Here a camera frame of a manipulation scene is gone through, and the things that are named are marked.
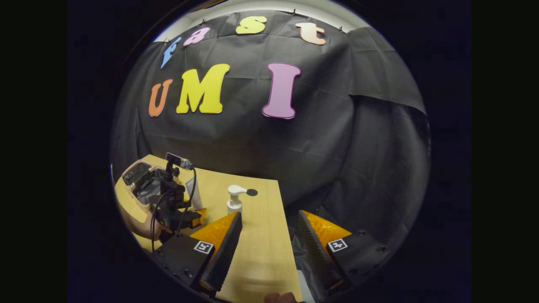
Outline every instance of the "orange letter u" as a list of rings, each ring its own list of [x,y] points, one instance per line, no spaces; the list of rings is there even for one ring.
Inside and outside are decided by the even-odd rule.
[[[151,88],[151,97],[150,97],[150,105],[148,107],[148,113],[152,117],[157,117],[161,112],[163,111],[163,108],[165,107],[165,101],[167,100],[167,93],[168,93],[168,87],[172,83],[172,79],[168,79],[165,82],[163,82],[163,92],[161,93],[161,101],[159,102],[159,106],[155,106],[155,99],[157,99],[157,92],[159,91],[159,88],[161,87],[161,84],[158,83],[154,85],[154,87]]]

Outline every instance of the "white pump bottle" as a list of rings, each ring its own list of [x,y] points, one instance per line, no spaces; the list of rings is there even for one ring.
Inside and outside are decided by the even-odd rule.
[[[242,205],[240,199],[238,199],[238,196],[244,193],[247,193],[247,190],[241,186],[229,186],[230,200],[226,202],[226,209],[228,210],[229,214],[235,211],[241,212]]]

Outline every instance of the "pink letter i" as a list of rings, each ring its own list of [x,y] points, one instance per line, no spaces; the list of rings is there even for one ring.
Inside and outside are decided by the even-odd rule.
[[[294,118],[296,111],[292,108],[292,88],[294,78],[301,74],[300,69],[286,63],[270,63],[268,69],[272,72],[270,100],[262,108],[262,113],[274,118]]]

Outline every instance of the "wooden table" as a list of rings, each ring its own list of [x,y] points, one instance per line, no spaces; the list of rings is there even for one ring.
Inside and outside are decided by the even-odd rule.
[[[165,159],[152,155],[143,160],[163,168],[167,164]],[[181,184],[193,177],[192,171],[181,168],[180,171]],[[205,169],[196,171],[202,204],[208,210],[203,226],[227,215],[226,201],[230,198],[227,189],[230,185],[258,191],[254,197],[246,194],[239,196],[243,202],[243,229],[229,273],[216,297],[231,302],[258,303],[263,302],[264,296],[272,292],[292,292],[296,300],[301,301],[279,183],[276,180],[229,175]],[[115,187],[120,204],[135,219],[144,222],[148,213],[129,197],[124,187],[122,180]],[[182,232],[191,234],[196,230],[184,229]],[[151,251],[150,240],[133,235],[143,248]],[[161,243],[157,241],[155,246],[157,248]]]

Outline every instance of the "yellow letter m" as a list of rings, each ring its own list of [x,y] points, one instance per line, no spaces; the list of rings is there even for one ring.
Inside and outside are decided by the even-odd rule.
[[[179,96],[179,104],[178,107],[176,107],[176,113],[184,114],[189,110],[189,107],[187,106],[188,99],[191,111],[196,111],[202,95],[204,95],[204,99],[199,107],[201,113],[218,114],[222,112],[223,105],[219,100],[219,96],[221,95],[223,78],[229,69],[230,65],[228,64],[213,65],[206,76],[204,76],[204,79],[202,79],[202,82],[198,81],[197,70],[188,70],[184,72],[182,75],[182,92]]]

